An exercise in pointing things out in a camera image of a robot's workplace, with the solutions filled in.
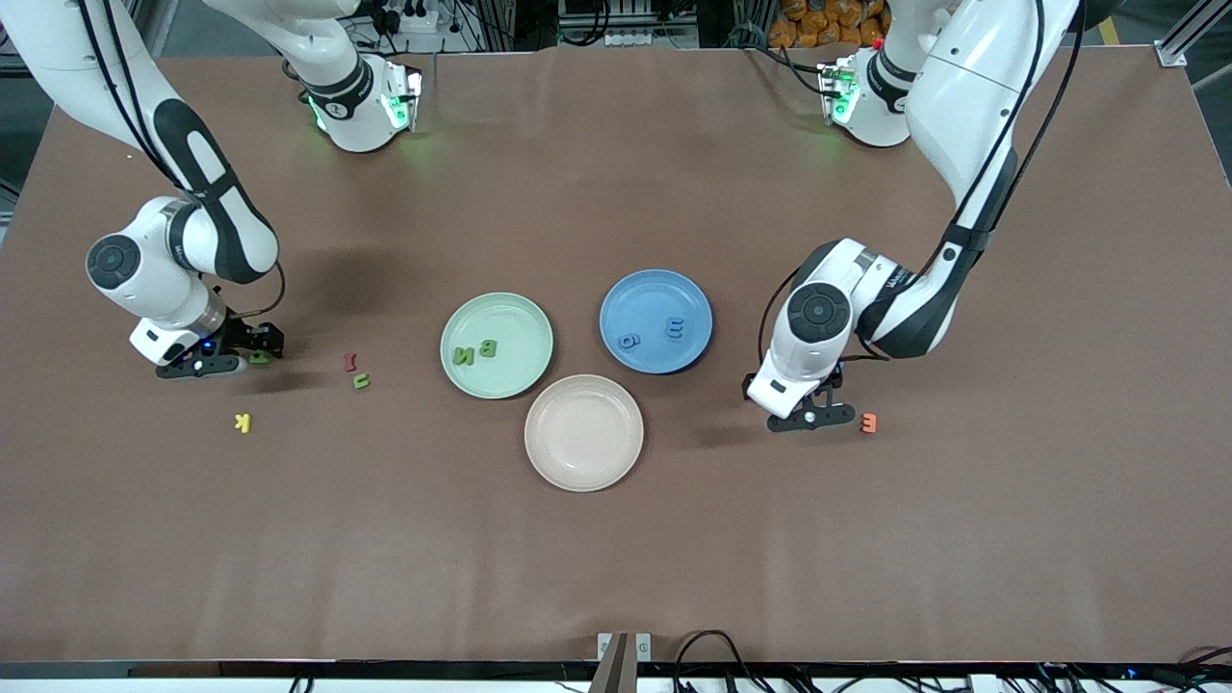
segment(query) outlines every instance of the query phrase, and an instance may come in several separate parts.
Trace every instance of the plate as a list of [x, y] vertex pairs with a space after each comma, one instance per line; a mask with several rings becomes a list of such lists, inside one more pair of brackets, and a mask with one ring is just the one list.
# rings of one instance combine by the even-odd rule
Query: plate
[[616, 360], [649, 374], [691, 365], [715, 330], [710, 301], [689, 277], [642, 270], [616, 282], [599, 310], [599, 333]]
[[549, 385], [526, 416], [526, 454], [565, 491], [599, 491], [621, 480], [642, 453], [642, 412], [627, 390], [599, 375]]
[[441, 333], [441, 366], [467, 395], [503, 400], [525, 392], [552, 360], [552, 323], [535, 301], [484, 293], [455, 311]]

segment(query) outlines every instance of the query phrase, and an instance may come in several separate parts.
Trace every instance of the metal frame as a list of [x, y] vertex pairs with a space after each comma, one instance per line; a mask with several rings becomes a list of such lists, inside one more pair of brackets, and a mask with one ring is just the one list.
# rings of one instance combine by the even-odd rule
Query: metal frame
[[1181, 68], [1188, 63], [1185, 51], [1189, 51], [1215, 22], [1232, 10], [1232, 0], [1201, 0], [1180, 18], [1163, 38], [1154, 42], [1156, 57], [1164, 68]]
[[[283, 693], [286, 691], [298, 691], [303, 693], [308, 688], [317, 691], [317, 693], [562, 693], [562, 691], [569, 691], [572, 693], [586, 693], [588, 691], [599, 691], [606, 693], [606, 691], [638, 691], [642, 693], [670, 693], [671, 692], [671, 665], [663, 665], [660, 668], [664, 671], [652, 672], [648, 671], [647, 665], [636, 665], [638, 679], [636, 682], [636, 688], [633, 688], [634, 682], [632, 681], [631, 668], [625, 670], [626, 675], [620, 677], [621, 682], [627, 682], [623, 688], [614, 686], [607, 689], [602, 686], [594, 686], [595, 681], [602, 684], [607, 679], [611, 682], [610, 677], [600, 677], [601, 665], [591, 663], [589, 671], [583, 676], [564, 676], [562, 670], [557, 668], [556, 675], [546, 677], [533, 677], [529, 681], [519, 679], [519, 677], [503, 677], [496, 678], [483, 677], [476, 675], [463, 675], [461, 677], [426, 677], [426, 678], [403, 678], [403, 677], [334, 677], [328, 676], [323, 671], [313, 671], [312, 665], [308, 667], [299, 667], [298, 670], [291, 670], [281, 677], [269, 677], [269, 676], [253, 676], [243, 673], [221, 673], [217, 662], [202, 662], [212, 667], [202, 670], [196, 676], [188, 673], [185, 667], [177, 667], [176, 662], [163, 662], [156, 670], [148, 673], [133, 673], [128, 677], [110, 677], [115, 675], [103, 673], [101, 677], [99, 673], [92, 673], [91, 678], [27, 678], [22, 676], [21, 671], [14, 672], [14, 675], [0, 676], [0, 686], [10, 693]], [[877, 662], [870, 662], [871, 666], [876, 667]], [[738, 666], [728, 666], [722, 672], [715, 672], [716, 665], [696, 665], [695, 662], [689, 662], [687, 671], [681, 676], [681, 682], [691, 684], [697, 693], [724, 693], [732, 691], [742, 692], [756, 692], [752, 683], [745, 678], [745, 672]], [[776, 692], [790, 693], [795, 688], [790, 686], [785, 679], [774, 676], [772, 673], [765, 675], [759, 672], [756, 666], [749, 665], [754, 672], [765, 676], [769, 686]], [[694, 671], [695, 668], [708, 670], [705, 673], [699, 673]], [[808, 681], [821, 691], [834, 691], [838, 688], [851, 688], [857, 684], [856, 693], [913, 693], [919, 691], [925, 691], [923, 687], [912, 684], [910, 682], [904, 682], [896, 678], [882, 678], [880, 676], [869, 676], [867, 673], [861, 673], [860, 678], [851, 678], [854, 676], [853, 668], [860, 667], [859, 663], [851, 662], [848, 665], [848, 673], [839, 675], [838, 677], [817, 677], [807, 676]], [[967, 691], [970, 693], [1010, 693], [1013, 691], [1037, 691], [1031, 684], [1040, 681], [1039, 676], [1021, 676], [1008, 678], [998, 675], [970, 675], [967, 677], [952, 677], [942, 675], [940, 678], [934, 678], [933, 673], [936, 668], [946, 668], [947, 665], [944, 662], [936, 662], [933, 665], [924, 663], [922, 668], [924, 670], [923, 676], [929, 686], [935, 686], [945, 691]], [[32, 672], [46, 673], [46, 666], [39, 667], [33, 665], [27, 667]], [[115, 667], [120, 671], [124, 671], [124, 667]], [[800, 681], [803, 672], [809, 670], [808, 666], [800, 665], [781, 665], [782, 671], [788, 671]], [[292, 684], [292, 678], [296, 678], [298, 686]], [[1069, 682], [1061, 683], [1062, 691], [1068, 691]], [[1149, 679], [1140, 681], [1127, 681], [1116, 679], [1115, 691], [1121, 691], [1122, 693], [1180, 693], [1180, 688], [1161, 684]], [[1103, 687], [1096, 683], [1096, 681], [1090, 678], [1082, 678], [1079, 683], [1079, 689], [1087, 692], [1104, 691]], [[1202, 683], [1202, 689], [1207, 693], [1228, 693], [1232, 691], [1227, 683], [1205, 681]]]
[[514, 0], [474, 0], [474, 7], [476, 16], [479, 17], [478, 31], [483, 35], [488, 52], [513, 51], [514, 27], [517, 26], [515, 23], [517, 7]]

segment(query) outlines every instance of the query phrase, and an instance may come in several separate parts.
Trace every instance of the power strip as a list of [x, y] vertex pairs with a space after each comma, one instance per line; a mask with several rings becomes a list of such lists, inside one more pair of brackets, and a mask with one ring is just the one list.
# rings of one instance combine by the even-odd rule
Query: power strip
[[604, 35], [604, 46], [649, 46], [654, 43], [654, 33], [649, 30], [620, 30]]

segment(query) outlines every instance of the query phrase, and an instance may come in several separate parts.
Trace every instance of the blue plate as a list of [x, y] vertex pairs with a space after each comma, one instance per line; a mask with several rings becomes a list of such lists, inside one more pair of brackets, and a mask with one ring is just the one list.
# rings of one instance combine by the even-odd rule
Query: blue plate
[[616, 282], [599, 311], [599, 332], [616, 360], [668, 374], [701, 356], [715, 330], [710, 301], [689, 277], [642, 270]]

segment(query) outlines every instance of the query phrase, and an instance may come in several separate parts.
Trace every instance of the green plate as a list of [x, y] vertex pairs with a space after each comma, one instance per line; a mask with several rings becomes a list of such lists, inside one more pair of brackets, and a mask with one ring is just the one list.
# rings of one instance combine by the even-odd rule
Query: green plate
[[552, 323], [517, 293], [484, 293], [458, 308], [441, 334], [441, 365], [453, 385], [483, 400], [525, 392], [552, 360]]

